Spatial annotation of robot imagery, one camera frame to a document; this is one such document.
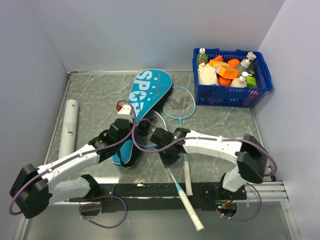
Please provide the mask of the badminton racket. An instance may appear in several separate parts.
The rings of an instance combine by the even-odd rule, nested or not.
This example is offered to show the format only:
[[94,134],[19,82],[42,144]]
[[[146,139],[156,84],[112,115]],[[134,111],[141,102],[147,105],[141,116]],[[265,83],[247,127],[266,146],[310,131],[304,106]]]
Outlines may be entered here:
[[[195,99],[187,88],[182,86],[174,86],[170,96],[167,98],[164,106],[162,107],[162,110],[170,118],[179,120],[180,127],[182,128],[183,120],[191,117],[196,110]],[[192,196],[193,190],[190,165],[187,155],[184,153],[182,156],[186,195]]]
[[[134,136],[136,143],[144,149],[151,149],[155,148],[157,145],[153,142],[151,142],[150,138],[152,134],[155,132],[156,128],[162,128],[164,127],[164,130],[167,130],[167,125],[165,123],[165,120],[163,117],[155,110],[151,110],[145,118],[142,119],[142,121],[137,125]],[[170,173],[173,182],[175,184],[178,196],[180,197],[184,208],[186,209],[190,219],[192,220],[195,229],[199,232],[203,230],[205,227],[201,223],[198,215],[196,214],[192,204],[190,203],[185,191],[182,189],[180,184],[176,181],[173,173],[171,170],[166,166],[165,167],[167,171]]]

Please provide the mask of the white shuttlecock tube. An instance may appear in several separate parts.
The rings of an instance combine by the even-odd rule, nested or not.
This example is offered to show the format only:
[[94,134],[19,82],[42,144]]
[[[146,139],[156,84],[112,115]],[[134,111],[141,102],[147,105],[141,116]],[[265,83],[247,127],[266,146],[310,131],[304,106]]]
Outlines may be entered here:
[[66,101],[58,159],[61,159],[74,152],[78,122],[78,109],[79,103],[76,100],[68,99]]

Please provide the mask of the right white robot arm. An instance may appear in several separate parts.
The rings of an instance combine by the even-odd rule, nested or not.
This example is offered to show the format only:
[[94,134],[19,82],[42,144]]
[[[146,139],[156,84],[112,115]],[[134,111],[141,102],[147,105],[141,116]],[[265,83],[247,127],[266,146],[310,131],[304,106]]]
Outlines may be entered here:
[[261,184],[266,177],[265,169],[269,153],[252,135],[242,138],[223,138],[176,128],[171,133],[156,128],[150,141],[159,150],[160,158],[167,168],[174,164],[180,154],[201,154],[227,160],[235,167],[222,175],[218,193],[230,199],[246,183]]

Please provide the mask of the blue racket cover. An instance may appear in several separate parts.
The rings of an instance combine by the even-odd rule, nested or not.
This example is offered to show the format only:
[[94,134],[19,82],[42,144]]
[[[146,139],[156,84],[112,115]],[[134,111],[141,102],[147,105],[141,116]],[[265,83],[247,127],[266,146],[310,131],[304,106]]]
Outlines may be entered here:
[[[173,87],[172,77],[160,69],[146,69],[134,79],[128,102],[136,114],[136,120],[144,118],[151,110],[160,111]],[[131,167],[140,156],[141,151],[134,145],[131,137],[111,157],[113,164],[122,168]]]

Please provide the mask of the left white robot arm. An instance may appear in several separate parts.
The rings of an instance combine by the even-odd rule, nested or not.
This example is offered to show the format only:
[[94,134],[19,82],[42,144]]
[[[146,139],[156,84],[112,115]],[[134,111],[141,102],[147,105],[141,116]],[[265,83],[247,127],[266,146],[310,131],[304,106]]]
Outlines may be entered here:
[[100,164],[120,152],[131,135],[133,121],[117,118],[109,129],[102,131],[79,150],[55,162],[39,167],[25,165],[17,175],[9,194],[11,215],[31,219],[42,213],[55,196],[54,188],[67,177],[87,167]]

